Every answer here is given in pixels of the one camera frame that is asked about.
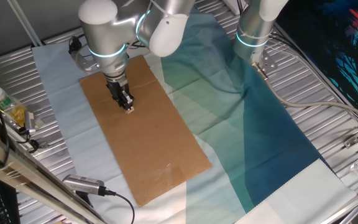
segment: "metal table surface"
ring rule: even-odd
[[[235,16],[221,0],[200,0],[195,5],[201,12],[212,13],[228,36],[234,38],[239,16]],[[80,33],[81,29],[77,29],[46,40],[45,43],[64,42]],[[297,103],[339,101],[335,92],[330,90],[329,83],[303,65],[297,56],[289,55],[290,51],[274,41],[269,41],[267,45],[286,52],[268,49],[278,65],[278,70],[269,73],[268,77],[281,97]],[[36,118],[45,122],[34,139],[47,141],[48,148],[37,151],[34,157],[59,179],[67,174],[75,174],[73,161],[35,67],[30,47],[0,57],[0,87],[18,98],[28,109],[34,111]],[[349,165],[358,158],[358,153],[346,150],[343,144],[350,136],[358,133],[357,120],[347,111],[330,106],[287,108],[287,111],[338,177],[358,193],[358,177],[351,176],[348,172]],[[23,193],[18,193],[17,198],[23,224],[66,220],[61,214]]]

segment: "metal rod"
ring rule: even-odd
[[[3,161],[4,156],[5,145],[0,141],[0,161]],[[0,180],[74,222],[104,223],[93,208],[19,146],[16,147],[15,152],[9,151],[7,166],[0,169]]]
[[[7,0],[7,2],[11,6],[13,12],[15,13],[15,15],[18,18],[18,20],[20,21],[20,23],[22,24],[25,32],[30,37],[31,42],[34,44],[34,46],[36,46],[36,47],[42,46],[41,40],[38,38],[37,34],[35,33],[34,29],[32,28],[29,20],[25,16],[19,3],[17,3],[16,0]]]
[[[358,206],[353,209],[339,224],[348,224],[358,215]]]

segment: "cardboard sheet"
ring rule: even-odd
[[[126,73],[135,97],[131,114],[111,98],[102,73],[80,84],[141,207],[211,164],[143,56],[129,60]]]

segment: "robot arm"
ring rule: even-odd
[[[251,1],[237,28],[236,54],[251,64],[257,63],[264,71],[269,69],[268,61],[264,61],[269,59],[265,44],[287,2]],[[88,73],[98,67],[106,77],[112,98],[130,113],[134,110],[134,97],[125,74],[128,44],[139,40],[159,57],[172,54],[180,45],[194,3],[195,0],[86,0],[78,16],[94,60],[85,60],[77,51],[71,55]]]
[[[134,97],[125,74],[127,44],[137,39],[159,57],[172,54],[180,45],[195,0],[126,2],[87,0],[81,5],[78,17],[95,63],[85,62],[79,55],[75,58],[82,62],[80,66],[97,66],[106,77],[112,98],[130,113]]]
[[[264,52],[265,44],[273,29],[277,16],[288,0],[252,0],[240,17],[237,27],[234,51],[238,56],[249,62],[259,64],[261,69],[268,58]]]

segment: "teal cloth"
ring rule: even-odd
[[[211,14],[193,11],[178,50],[161,61],[174,105],[214,149],[245,212],[315,160],[324,161]],[[195,103],[181,104],[182,96]],[[192,208],[209,199],[191,197],[197,183],[187,183],[186,219],[201,223]]]

